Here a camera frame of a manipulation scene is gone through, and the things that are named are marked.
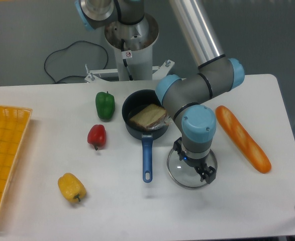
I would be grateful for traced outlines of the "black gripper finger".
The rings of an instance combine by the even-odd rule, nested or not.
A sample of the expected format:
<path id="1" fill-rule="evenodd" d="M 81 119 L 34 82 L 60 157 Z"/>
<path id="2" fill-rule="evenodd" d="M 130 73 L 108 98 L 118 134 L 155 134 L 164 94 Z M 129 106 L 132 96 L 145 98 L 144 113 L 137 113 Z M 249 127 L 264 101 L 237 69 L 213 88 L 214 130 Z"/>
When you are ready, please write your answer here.
<path id="1" fill-rule="evenodd" d="M 216 169 L 212 166 L 205 165 L 203 168 L 201 168 L 200 173 L 200 181 L 205 181 L 207 184 L 211 184 L 215 178 L 216 178 Z"/>

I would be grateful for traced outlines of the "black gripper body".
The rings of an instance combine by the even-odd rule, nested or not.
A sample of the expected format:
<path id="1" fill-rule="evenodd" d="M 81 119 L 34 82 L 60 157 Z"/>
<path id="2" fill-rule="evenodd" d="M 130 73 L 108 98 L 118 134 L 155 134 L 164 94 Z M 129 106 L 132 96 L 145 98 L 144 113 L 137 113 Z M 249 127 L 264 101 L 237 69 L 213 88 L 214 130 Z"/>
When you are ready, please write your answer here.
<path id="1" fill-rule="evenodd" d="M 197 173 L 210 172 L 206 162 L 210 148 L 201 153 L 190 152 L 183 145 L 182 137 L 180 137 L 174 142 L 173 150 L 177 152 L 180 161 L 184 161 L 188 166 L 193 167 Z"/>

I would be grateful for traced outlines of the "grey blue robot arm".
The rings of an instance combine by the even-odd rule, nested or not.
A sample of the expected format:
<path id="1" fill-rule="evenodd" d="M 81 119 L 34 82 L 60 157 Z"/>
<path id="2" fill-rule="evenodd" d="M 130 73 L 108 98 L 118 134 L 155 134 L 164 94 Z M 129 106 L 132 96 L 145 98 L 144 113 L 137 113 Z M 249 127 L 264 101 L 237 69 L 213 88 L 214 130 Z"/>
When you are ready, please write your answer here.
<path id="1" fill-rule="evenodd" d="M 238 60 L 225 56 L 201 1 L 171 1 L 170 5 L 199 71 L 187 79 L 165 76 L 155 93 L 181 132 L 173 145 L 179 159 L 210 184 L 217 172 L 207 165 L 214 158 L 216 118 L 204 102 L 242 84 L 245 73 Z M 159 30 L 143 1 L 76 1 L 75 6 L 85 27 L 104 28 L 120 81 L 152 78 L 152 46 Z"/>

